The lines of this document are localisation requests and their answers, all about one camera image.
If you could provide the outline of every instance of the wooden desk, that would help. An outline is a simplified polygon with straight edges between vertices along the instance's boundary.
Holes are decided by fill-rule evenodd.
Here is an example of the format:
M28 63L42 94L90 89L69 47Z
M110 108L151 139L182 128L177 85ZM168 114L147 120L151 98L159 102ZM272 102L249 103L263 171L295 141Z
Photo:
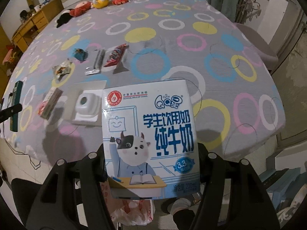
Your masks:
M40 33L63 9L61 0L52 0L46 4L18 28L12 38L14 44L24 53L33 41L31 38L33 32L31 33L29 31L33 31L34 29Z
M109 184L113 197L115 198L132 198L132 199L152 199L164 197L164 188L166 183L157 175L153 176L155 184L130 184L131 177L118 177L122 183L109 177Z

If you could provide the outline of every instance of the silver screw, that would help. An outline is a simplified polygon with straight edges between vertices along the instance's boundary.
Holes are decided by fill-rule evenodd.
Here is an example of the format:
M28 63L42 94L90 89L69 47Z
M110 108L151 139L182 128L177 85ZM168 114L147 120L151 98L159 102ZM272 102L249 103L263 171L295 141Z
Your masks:
M56 162L56 164L59 165L59 166L63 165L64 163L65 163L65 160L64 160L64 159L59 159L59 160Z
M90 159L93 159L93 158L97 157L97 153L96 153L96 152L91 152L91 153L88 155L88 157L89 157Z
M211 153L208 154L208 157L210 159L215 159L217 157L217 155L215 153L211 152Z
M247 159L242 159L242 160L241 160L241 163L242 163L243 165L249 165L249 161L248 161Z

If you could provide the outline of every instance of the smiley face drawing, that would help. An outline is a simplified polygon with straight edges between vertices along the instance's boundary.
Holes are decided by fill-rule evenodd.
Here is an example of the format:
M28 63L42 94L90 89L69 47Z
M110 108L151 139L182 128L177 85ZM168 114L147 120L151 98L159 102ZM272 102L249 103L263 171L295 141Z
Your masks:
M110 132L126 131L125 118L118 116L116 116L115 118L110 118L109 131Z

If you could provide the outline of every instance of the drawer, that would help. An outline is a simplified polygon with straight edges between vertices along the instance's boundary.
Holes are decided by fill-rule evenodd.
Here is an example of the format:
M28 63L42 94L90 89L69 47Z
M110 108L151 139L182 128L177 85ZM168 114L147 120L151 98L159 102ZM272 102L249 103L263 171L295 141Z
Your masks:
M43 29L47 26L47 24L45 24L44 26L42 26L40 29L38 29L37 31L40 33L43 31Z
M20 33L16 34L15 37L13 38L13 41L17 44L17 42L20 40L21 35Z
M42 18L39 22L37 22L35 25L38 29L42 28L48 23L46 18Z
M40 21L44 17L44 14L42 11L39 11L33 18L32 21L36 24L37 22Z
M21 36L24 36L33 26L34 23L32 21L29 21L20 31Z
M28 44L27 42L21 38L18 42L17 42L17 46L19 47L19 49L24 53L27 48L28 48Z

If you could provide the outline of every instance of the white milk carton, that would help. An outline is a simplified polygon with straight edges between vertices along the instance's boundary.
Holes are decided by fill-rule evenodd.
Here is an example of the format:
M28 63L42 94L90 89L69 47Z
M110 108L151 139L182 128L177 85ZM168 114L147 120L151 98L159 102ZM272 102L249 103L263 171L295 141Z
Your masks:
M163 199L200 190L185 80L104 89L102 135L113 197Z

